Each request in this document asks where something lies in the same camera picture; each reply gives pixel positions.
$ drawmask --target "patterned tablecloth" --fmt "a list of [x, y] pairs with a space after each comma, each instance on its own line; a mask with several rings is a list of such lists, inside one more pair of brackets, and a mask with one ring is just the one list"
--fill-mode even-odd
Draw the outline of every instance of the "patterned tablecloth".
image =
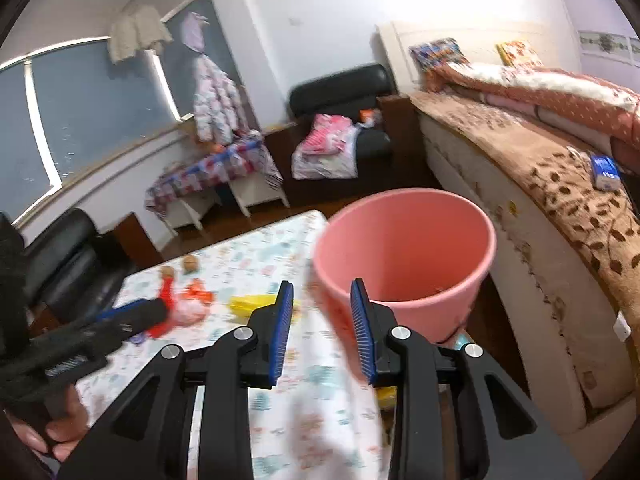
[[222, 153], [207, 155], [186, 168], [158, 178], [146, 190], [145, 208], [163, 217], [170, 202], [254, 171], [264, 173], [271, 187], [278, 188], [282, 184], [282, 177], [264, 145], [262, 134], [256, 130], [242, 138], [236, 137]]
[[[320, 311], [312, 248], [326, 220], [311, 211], [196, 251], [200, 270], [183, 275], [180, 259], [175, 290], [192, 278], [215, 291], [204, 322], [175, 328], [140, 346], [126, 342], [110, 365], [78, 383], [90, 423], [104, 412], [133, 377], [166, 344], [186, 351], [211, 345], [240, 324], [226, 304], [232, 296], [276, 293], [281, 280], [294, 285], [300, 302], [289, 333], [284, 370], [273, 390], [249, 390], [250, 426], [256, 479], [375, 479], [382, 467], [382, 426], [374, 392], [347, 364], [343, 346]], [[160, 288], [157, 267], [129, 276], [116, 306], [154, 298]], [[189, 478], [196, 479], [197, 445], [204, 390], [198, 391], [191, 431]]]

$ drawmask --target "yellow patterned pillow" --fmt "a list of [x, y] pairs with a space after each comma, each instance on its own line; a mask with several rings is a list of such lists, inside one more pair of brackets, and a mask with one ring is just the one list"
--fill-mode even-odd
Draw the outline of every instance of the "yellow patterned pillow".
[[502, 62], [506, 66], [533, 67], [544, 66], [536, 51], [527, 40], [507, 41], [496, 45]]

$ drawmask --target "metal bolt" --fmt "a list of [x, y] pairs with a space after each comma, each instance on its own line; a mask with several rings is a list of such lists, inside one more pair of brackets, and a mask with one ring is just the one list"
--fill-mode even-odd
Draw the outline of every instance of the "metal bolt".
[[411, 330], [405, 326], [395, 326], [391, 329], [391, 335], [396, 339], [409, 339]]
[[469, 357], [480, 357], [483, 353], [484, 350], [482, 350], [482, 347], [475, 343], [471, 343], [465, 346], [465, 354], [467, 354]]
[[239, 340], [249, 339], [254, 331], [247, 326], [240, 326], [234, 330], [234, 337]]
[[160, 351], [160, 355], [165, 359], [173, 359], [180, 355], [180, 347], [178, 345], [167, 345]]

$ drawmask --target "black leather armchair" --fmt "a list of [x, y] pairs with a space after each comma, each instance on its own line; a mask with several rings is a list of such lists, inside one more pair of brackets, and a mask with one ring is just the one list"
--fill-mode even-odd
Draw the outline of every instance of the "black leather armchair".
[[392, 92], [391, 79], [380, 64], [329, 75], [291, 91], [289, 107], [295, 122], [265, 136], [291, 205], [308, 205], [393, 187], [392, 142], [380, 128], [363, 130], [358, 135], [355, 149], [357, 178], [295, 180], [291, 175], [291, 155], [308, 135], [316, 114], [342, 115], [358, 123], [360, 110], [379, 108], [378, 98]]
[[136, 266], [111, 234], [99, 235], [81, 209], [59, 216], [25, 249], [24, 292], [34, 313], [44, 306], [66, 324], [110, 308]]

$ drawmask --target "human hand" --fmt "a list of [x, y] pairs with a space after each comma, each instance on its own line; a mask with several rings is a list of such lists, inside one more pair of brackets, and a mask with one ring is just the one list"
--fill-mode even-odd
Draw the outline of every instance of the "human hand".
[[[54, 446], [53, 455], [60, 462], [67, 459], [88, 431], [87, 421], [89, 415], [80, 402], [78, 391], [74, 386], [69, 386], [65, 392], [65, 410], [67, 416], [59, 420], [52, 420], [47, 424], [47, 434], [55, 441], [60, 442]], [[18, 438], [25, 446], [41, 453], [48, 451], [44, 439], [27, 423], [15, 418], [11, 413], [6, 414], [9, 422]]]

